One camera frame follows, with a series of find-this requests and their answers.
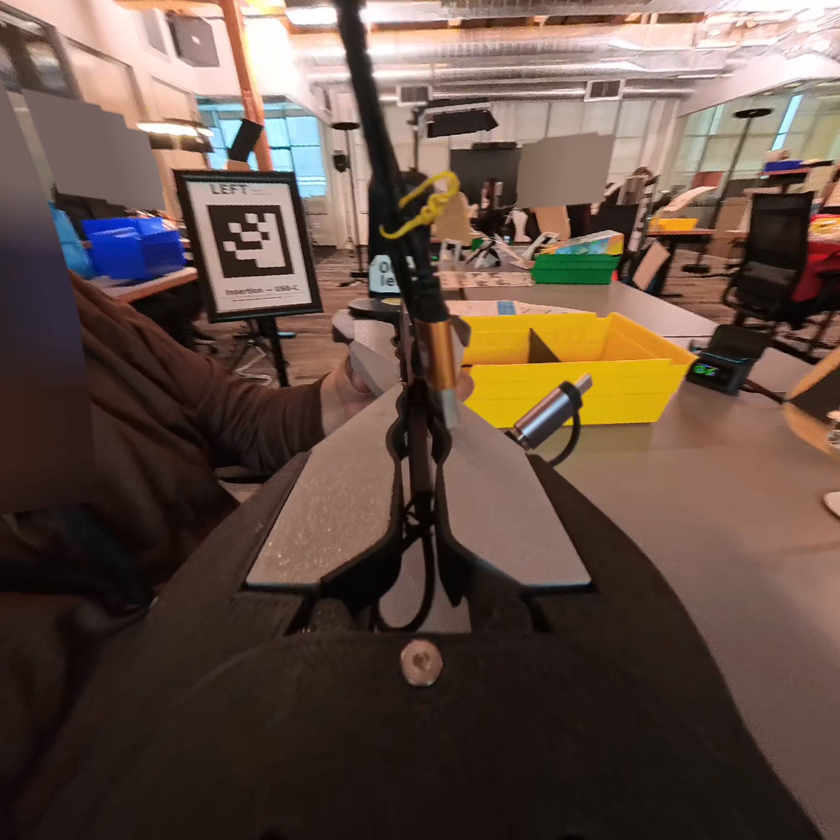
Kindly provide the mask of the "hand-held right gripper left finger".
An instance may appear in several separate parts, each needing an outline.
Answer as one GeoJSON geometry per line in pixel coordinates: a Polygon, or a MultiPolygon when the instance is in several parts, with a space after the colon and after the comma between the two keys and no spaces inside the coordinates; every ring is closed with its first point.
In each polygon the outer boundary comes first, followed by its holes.
{"type": "Polygon", "coordinates": [[[391,444],[394,385],[310,453],[245,577],[249,589],[314,593],[401,535],[403,466],[391,444]]]}

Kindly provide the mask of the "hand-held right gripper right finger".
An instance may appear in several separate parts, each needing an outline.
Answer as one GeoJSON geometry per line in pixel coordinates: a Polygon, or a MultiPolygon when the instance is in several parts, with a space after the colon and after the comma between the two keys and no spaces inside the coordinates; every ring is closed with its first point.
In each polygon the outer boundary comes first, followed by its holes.
{"type": "Polygon", "coordinates": [[[482,591],[528,600],[592,578],[524,450],[467,405],[435,443],[434,531],[452,606],[482,591]]]}

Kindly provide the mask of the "grey usb adapter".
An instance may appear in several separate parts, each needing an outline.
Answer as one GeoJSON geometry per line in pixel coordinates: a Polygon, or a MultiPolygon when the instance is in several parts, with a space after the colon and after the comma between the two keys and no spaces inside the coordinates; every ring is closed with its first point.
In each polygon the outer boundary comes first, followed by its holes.
{"type": "Polygon", "coordinates": [[[521,448],[533,451],[570,422],[571,432],[565,447],[548,461],[551,467],[559,466],[573,454],[578,445],[582,429],[583,397],[591,388],[592,378],[589,374],[583,374],[575,383],[563,381],[521,416],[506,431],[506,436],[521,448]]]}

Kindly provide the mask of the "black usb-c cable orange plug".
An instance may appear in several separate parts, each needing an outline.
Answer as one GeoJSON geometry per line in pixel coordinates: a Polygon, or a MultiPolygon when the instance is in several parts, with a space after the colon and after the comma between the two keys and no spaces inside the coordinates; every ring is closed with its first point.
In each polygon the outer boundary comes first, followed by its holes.
{"type": "Polygon", "coordinates": [[[413,217],[408,213],[408,205],[415,196],[406,192],[385,125],[361,18],[361,3],[339,1],[333,5],[371,164],[374,208],[383,223],[381,237],[389,242],[386,253],[391,258],[402,300],[396,348],[405,384],[396,408],[411,496],[404,508],[408,520],[401,551],[421,545],[423,595],[408,623],[402,626],[386,623],[376,607],[374,626],[386,632],[406,634],[420,629],[433,606],[437,579],[433,433],[456,426],[461,405],[459,387],[465,377],[456,362],[456,332],[428,246],[420,233],[421,228],[431,224],[431,217],[421,211],[413,217]]]}

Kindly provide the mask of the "person's left forearm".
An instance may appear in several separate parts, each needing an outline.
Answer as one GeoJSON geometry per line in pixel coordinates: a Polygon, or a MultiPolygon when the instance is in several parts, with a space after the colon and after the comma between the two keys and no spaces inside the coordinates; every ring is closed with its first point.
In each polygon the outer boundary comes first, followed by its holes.
{"type": "Polygon", "coordinates": [[[212,478],[218,460],[268,475],[329,435],[322,416],[326,378],[280,388],[249,383],[75,272],[68,277],[91,406],[86,500],[128,492],[128,438],[144,441],[142,466],[155,448],[188,476],[212,478]]]}

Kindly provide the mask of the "black tripod stand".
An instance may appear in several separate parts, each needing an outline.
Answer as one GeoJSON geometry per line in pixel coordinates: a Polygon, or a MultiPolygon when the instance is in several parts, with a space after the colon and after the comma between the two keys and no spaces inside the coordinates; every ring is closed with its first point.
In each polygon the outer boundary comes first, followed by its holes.
{"type": "Polygon", "coordinates": [[[288,362],[282,348],[283,340],[294,340],[295,332],[282,331],[277,319],[271,317],[245,320],[244,331],[232,338],[232,351],[227,359],[227,368],[237,377],[263,386],[288,387],[288,362]],[[254,364],[268,361],[274,372],[253,372],[254,364]]]}

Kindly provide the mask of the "black display screen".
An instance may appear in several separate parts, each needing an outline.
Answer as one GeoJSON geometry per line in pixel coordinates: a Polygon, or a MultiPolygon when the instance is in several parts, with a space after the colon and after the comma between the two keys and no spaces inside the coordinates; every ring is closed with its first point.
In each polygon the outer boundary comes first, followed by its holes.
{"type": "Polygon", "coordinates": [[[493,179],[502,184],[501,204],[516,205],[521,152],[522,149],[514,143],[450,150],[449,169],[457,175],[460,191],[466,195],[469,204],[480,203],[485,183],[493,179]]]}

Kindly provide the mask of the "green plastic bin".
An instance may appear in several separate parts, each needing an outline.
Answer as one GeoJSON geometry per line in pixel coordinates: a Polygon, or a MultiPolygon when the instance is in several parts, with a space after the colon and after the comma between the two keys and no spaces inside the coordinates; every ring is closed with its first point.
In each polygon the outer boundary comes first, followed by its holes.
{"type": "Polygon", "coordinates": [[[604,286],[612,281],[620,261],[620,255],[539,254],[530,275],[536,284],[604,286]]]}

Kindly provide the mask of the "framed marker sign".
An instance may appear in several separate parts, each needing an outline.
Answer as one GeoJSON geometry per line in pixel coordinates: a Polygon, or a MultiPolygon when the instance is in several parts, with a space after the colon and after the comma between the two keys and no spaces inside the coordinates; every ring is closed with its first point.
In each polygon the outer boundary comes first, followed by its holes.
{"type": "Polygon", "coordinates": [[[173,172],[210,322],[323,312],[296,176],[173,172]]]}

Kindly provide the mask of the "yellow plastic bin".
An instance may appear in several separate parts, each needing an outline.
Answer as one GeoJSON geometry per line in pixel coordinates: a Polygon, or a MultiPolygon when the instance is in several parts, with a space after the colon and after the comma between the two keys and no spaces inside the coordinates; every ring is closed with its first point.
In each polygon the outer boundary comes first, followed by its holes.
{"type": "Polygon", "coordinates": [[[512,427],[562,382],[591,377],[583,425],[653,424],[697,356],[613,312],[464,316],[466,404],[491,426],[512,427]]]}

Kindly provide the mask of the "black studio light panel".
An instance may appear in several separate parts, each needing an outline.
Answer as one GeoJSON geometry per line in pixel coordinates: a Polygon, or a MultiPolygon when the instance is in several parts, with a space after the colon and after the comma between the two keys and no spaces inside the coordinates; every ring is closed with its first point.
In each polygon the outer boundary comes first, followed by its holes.
{"type": "Polygon", "coordinates": [[[423,113],[425,138],[430,140],[462,134],[485,133],[498,127],[489,101],[434,102],[423,113]]]}

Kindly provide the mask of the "blue plastic bin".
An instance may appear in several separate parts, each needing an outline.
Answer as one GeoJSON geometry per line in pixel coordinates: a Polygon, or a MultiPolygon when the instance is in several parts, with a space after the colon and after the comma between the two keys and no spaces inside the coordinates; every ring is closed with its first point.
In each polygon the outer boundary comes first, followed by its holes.
{"type": "Polygon", "coordinates": [[[162,217],[81,221],[93,268],[113,280],[152,280],[185,266],[178,230],[162,217]]]}

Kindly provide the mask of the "black device with green display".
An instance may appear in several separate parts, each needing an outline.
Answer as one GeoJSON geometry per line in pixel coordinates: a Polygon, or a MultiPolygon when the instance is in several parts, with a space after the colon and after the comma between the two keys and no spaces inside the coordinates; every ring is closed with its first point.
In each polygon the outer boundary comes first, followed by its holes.
{"type": "Polygon", "coordinates": [[[773,338],[766,332],[721,324],[708,344],[692,349],[696,358],[689,366],[686,381],[726,396],[735,396],[772,342],[773,338]]]}

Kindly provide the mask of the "black mesh office chair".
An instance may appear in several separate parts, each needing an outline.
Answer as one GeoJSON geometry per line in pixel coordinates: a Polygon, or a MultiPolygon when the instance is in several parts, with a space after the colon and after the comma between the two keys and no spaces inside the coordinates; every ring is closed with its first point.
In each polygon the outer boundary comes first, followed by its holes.
{"type": "Polygon", "coordinates": [[[752,196],[742,262],[721,295],[733,310],[731,325],[748,321],[770,326],[773,338],[782,324],[797,331],[811,305],[793,300],[808,256],[813,192],[758,193],[752,196]]]}

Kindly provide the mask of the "black wall speaker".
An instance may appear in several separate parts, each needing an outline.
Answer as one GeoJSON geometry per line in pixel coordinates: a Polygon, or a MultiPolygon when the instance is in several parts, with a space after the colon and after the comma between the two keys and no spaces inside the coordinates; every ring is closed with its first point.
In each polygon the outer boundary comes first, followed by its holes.
{"type": "Polygon", "coordinates": [[[261,123],[242,119],[234,139],[227,147],[228,160],[236,163],[248,163],[250,155],[255,152],[263,130],[264,126],[261,123]]]}

